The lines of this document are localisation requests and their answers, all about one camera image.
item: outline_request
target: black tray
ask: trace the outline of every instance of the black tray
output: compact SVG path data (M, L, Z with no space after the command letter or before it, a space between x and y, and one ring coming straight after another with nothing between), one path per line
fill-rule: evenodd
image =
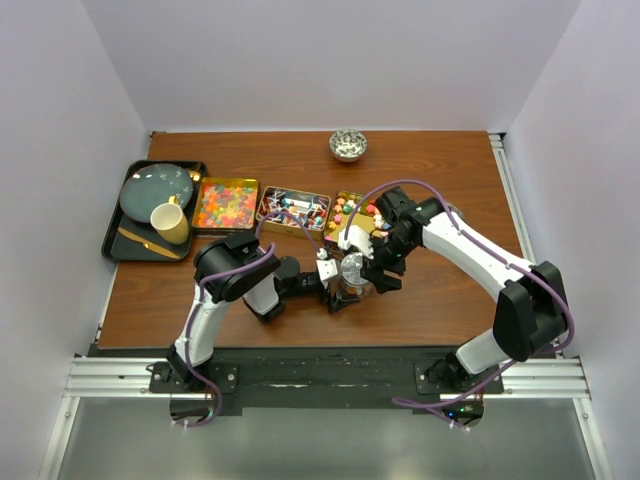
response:
M205 177L207 173L206 165L195 160L138 160L137 162L132 163L127 170L127 174L124 177L124 182L126 182L129 177L131 177L141 168L156 163L171 163L187 170L198 170L202 174L202 177ZM189 226L191 225L193 213L196 208L196 203L198 202L199 189L200 183L193 186L193 195L191 195L191 200L189 200L189 203L184 208L184 214L187 217L187 223L189 224ZM168 248L176 255L179 255L180 258L173 259L147 250L141 243L134 242L133 240L129 240L128 238L120 235L118 233L119 227L124 227L127 230L149 240L150 242L158 244L161 247ZM102 255L114 262L131 260L144 262L179 262L184 257L186 257L189 253L189 250L191 250L192 240L193 229L190 229L189 238L182 245L173 245L167 242L158 234L158 232L153 229L150 224L135 222L127 217L122 211L122 208L120 208L120 202L117 202L116 208L114 209L113 215L111 216L111 222L109 222L107 234L104 237L104 242L102 242Z

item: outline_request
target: white bowl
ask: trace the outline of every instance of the white bowl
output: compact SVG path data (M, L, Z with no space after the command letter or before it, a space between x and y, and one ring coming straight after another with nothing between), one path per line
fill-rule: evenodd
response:
M364 155L367 145L364 134L353 128L338 130L329 139L329 148L333 156L345 163L358 160Z

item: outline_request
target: bowl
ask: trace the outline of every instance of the bowl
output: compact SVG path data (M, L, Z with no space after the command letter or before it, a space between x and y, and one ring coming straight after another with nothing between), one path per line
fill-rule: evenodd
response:
M120 207L136 222L149 223L151 212L175 197L184 208L193 195L189 172L170 163L157 163L141 168L129 178L120 191Z
M329 148L333 156L345 163L355 162L362 157L367 145L364 134L353 128L338 130L329 139Z

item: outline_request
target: gray floor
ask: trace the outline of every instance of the gray floor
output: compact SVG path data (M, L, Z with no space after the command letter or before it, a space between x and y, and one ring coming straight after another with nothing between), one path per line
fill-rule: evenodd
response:
M172 427L166 399L81 401L61 479L591 479L571 400L490 400L466 434L398 410L247 409Z

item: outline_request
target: metal frame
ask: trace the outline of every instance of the metal frame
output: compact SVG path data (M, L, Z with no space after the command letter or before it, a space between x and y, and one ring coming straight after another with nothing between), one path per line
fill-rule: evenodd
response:
M509 171L502 138L498 134L489 134L489 141L493 148L522 252L526 258L535 261ZM109 286L96 340L100 337L116 273L117 268ZM57 478L81 398L201 398L202 394L149 393L151 373L146 367L163 360L162 358L96 357L74 359L39 478L42 480ZM513 366L503 374L502 379L504 393L487 394L485 398L573 399L576 416L596 478L598 480L613 479L604 443L591 408L587 380L579 359L564 359L561 355L555 359L532 359ZM454 395L441 395L442 399L453 397Z

